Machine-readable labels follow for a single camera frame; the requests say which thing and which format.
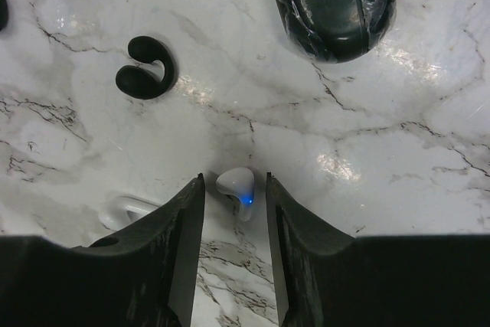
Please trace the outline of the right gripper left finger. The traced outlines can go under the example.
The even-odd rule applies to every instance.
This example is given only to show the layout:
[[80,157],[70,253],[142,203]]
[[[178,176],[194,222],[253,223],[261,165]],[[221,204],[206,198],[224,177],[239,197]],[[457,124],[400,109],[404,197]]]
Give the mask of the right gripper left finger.
[[205,182],[88,247],[1,238],[3,326],[188,326]]

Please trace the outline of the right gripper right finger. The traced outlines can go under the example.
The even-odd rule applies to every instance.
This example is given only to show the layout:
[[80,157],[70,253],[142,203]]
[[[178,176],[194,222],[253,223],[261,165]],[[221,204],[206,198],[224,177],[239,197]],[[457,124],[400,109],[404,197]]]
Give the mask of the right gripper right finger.
[[488,235],[352,237],[272,175],[266,213],[281,326],[487,326]]

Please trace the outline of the white earbud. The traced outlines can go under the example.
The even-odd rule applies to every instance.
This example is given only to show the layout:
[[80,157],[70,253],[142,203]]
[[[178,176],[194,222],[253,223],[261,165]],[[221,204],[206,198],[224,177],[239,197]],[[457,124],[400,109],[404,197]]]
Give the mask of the white earbud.
[[104,227],[119,231],[150,214],[157,207],[157,204],[138,198],[118,197],[103,207],[98,218]]
[[217,190],[239,201],[238,217],[245,222],[251,218],[254,203],[255,178],[253,172],[246,167],[232,168],[219,175],[216,180]]

